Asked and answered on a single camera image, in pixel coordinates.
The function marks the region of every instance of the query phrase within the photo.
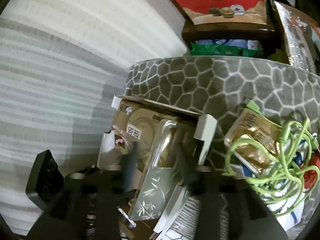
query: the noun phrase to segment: blue package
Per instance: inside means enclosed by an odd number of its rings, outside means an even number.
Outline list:
[[[215,39],[215,40],[198,40],[200,45],[228,45],[244,49],[258,50],[259,42],[256,40],[239,40],[239,39]]]

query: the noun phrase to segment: gold package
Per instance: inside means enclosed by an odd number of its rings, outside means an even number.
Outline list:
[[[276,140],[279,134],[280,130],[267,118],[246,108],[226,134],[224,143],[231,147],[239,138],[250,138],[260,142],[276,156]],[[275,164],[260,150],[247,143],[238,146],[235,155],[256,176],[268,174]]]

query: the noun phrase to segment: open box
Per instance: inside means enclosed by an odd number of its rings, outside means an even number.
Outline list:
[[[132,184],[137,192],[129,217],[159,218],[180,182],[174,175],[175,146],[182,143],[186,154],[203,165],[217,120],[138,97],[115,96],[112,107],[116,109],[112,130],[103,136],[98,167],[117,165],[121,155],[131,149],[130,141],[140,141],[141,156]]]

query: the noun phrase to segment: curtain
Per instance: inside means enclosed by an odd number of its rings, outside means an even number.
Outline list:
[[[25,187],[50,149],[66,175],[95,164],[131,65],[186,51],[169,0],[11,0],[0,16],[0,212],[26,235]]]

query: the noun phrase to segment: hexagon pattern fabric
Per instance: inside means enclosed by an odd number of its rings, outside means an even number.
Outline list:
[[[196,56],[154,59],[134,65],[126,94],[178,106],[218,120],[208,156],[216,170],[224,166],[223,137],[253,99],[276,123],[311,120],[319,132],[320,77],[286,64],[244,57]],[[305,202],[301,223],[287,233],[294,239],[320,201],[319,187]]]

